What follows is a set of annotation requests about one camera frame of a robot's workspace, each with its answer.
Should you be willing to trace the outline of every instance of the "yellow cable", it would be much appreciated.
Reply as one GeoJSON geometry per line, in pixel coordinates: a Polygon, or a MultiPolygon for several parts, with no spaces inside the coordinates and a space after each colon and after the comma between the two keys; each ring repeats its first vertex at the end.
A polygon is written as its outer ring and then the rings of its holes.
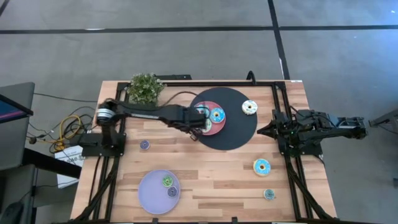
{"type": "Polygon", "coordinates": [[[55,145],[54,145],[55,152],[62,151],[62,150],[65,149],[65,144],[64,144],[63,141],[64,141],[65,139],[70,139],[70,138],[74,137],[74,136],[77,134],[77,132],[79,132],[79,130],[80,130],[80,128],[81,128],[81,119],[80,119],[80,117],[77,116],[77,115],[70,115],[70,116],[67,116],[66,118],[64,118],[64,119],[61,121],[61,123],[60,123],[59,126],[60,126],[60,137],[59,137],[58,140],[55,140],[55,141],[45,141],[45,140],[38,139],[37,141],[38,141],[38,142],[51,143],[51,144],[54,144],[54,143],[55,143],[55,145]],[[76,119],[79,121],[79,127],[76,128],[76,130],[74,130],[74,132],[72,132],[72,133],[69,134],[68,136],[64,136],[64,135],[63,135],[63,124],[64,124],[65,121],[67,121],[67,120],[69,120],[69,119],[71,119],[71,118],[76,118],[76,119]]]}

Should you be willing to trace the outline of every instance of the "purple plate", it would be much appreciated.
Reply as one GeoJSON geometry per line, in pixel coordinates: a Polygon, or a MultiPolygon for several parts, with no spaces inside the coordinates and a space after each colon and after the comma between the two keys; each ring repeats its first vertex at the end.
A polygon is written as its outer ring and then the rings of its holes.
{"type": "Polygon", "coordinates": [[[143,209],[151,214],[160,215],[171,211],[180,199],[180,183],[177,177],[168,170],[153,170],[142,178],[138,186],[138,200],[143,209]],[[177,188],[177,196],[170,198],[167,187],[163,186],[163,177],[173,178],[173,185],[177,188]]]}

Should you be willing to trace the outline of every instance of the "monitor screen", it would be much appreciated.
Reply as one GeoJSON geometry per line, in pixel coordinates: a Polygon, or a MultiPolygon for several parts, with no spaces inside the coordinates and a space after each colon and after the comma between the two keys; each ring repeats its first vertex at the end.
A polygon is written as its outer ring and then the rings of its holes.
{"type": "Polygon", "coordinates": [[[26,116],[26,113],[0,100],[0,121],[20,116],[26,116]]]}
{"type": "Polygon", "coordinates": [[[0,123],[33,115],[33,112],[15,101],[0,95],[0,123]]]}

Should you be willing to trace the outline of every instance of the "red circular plate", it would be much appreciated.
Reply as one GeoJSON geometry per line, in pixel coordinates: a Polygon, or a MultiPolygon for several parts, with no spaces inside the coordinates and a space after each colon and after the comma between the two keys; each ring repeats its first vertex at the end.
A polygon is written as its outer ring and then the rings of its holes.
{"type": "MultiPolygon", "coordinates": [[[[218,104],[216,104],[215,102],[211,102],[211,101],[202,101],[199,102],[195,105],[195,107],[197,107],[198,105],[204,105],[204,106],[208,106],[210,112],[212,111],[212,109],[214,108],[221,108],[218,104]]],[[[219,131],[221,131],[225,125],[225,121],[226,121],[226,114],[225,114],[225,118],[222,122],[216,124],[211,122],[211,129],[210,131],[208,131],[207,133],[203,133],[202,135],[204,136],[209,136],[209,135],[213,135],[213,134],[217,134],[219,131]]]]}

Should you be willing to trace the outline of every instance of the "small donut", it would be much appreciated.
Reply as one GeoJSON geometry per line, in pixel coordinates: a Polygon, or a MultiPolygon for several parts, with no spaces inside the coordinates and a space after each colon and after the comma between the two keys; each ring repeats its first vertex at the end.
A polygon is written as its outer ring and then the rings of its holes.
{"type": "Polygon", "coordinates": [[[271,171],[271,165],[265,159],[258,159],[253,163],[253,169],[257,175],[265,177],[271,171]]]}
{"type": "Polygon", "coordinates": [[[163,186],[165,187],[170,187],[171,185],[173,185],[173,178],[169,175],[163,177],[163,186]]]}
{"type": "Polygon", "coordinates": [[[206,106],[205,105],[196,105],[195,108],[197,109],[197,111],[199,113],[201,113],[201,114],[204,113],[207,118],[209,117],[210,109],[207,105],[206,106]]]}
{"type": "Polygon", "coordinates": [[[203,133],[207,133],[211,130],[211,121],[210,119],[206,119],[206,129],[202,129],[203,133]]]}
{"type": "Polygon", "coordinates": [[[167,195],[171,198],[174,198],[175,196],[177,196],[178,194],[178,190],[176,187],[171,186],[167,189],[167,195]]]}
{"type": "Polygon", "coordinates": [[[223,109],[221,109],[221,108],[212,109],[212,111],[210,113],[210,119],[211,119],[211,122],[213,122],[215,124],[218,124],[218,123],[221,123],[222,121],[224,121],[225,113],[224,113],[223,109]]]}
{"type": "Polygon", "coordinates": [[[271,189],[267,189],[264,191],[264,197],[267,200],[273,200],[275,198],[275,192],[271,189]]]}
{"type": "Polygon", "coordinates": [[[148,140],[143,140],[140,143],[139,147],[141,147],[141,149],[143,149],[143,150],[149,149],[149,147],[150,147],[149,141],[148,140]]]}
{"type": "Polygon", "coordinates": [[[246,100],[242,104],[243,113],[247,115],[252,115],[257,112],[258,106],[257,103],[252,100],[246,100]]]}

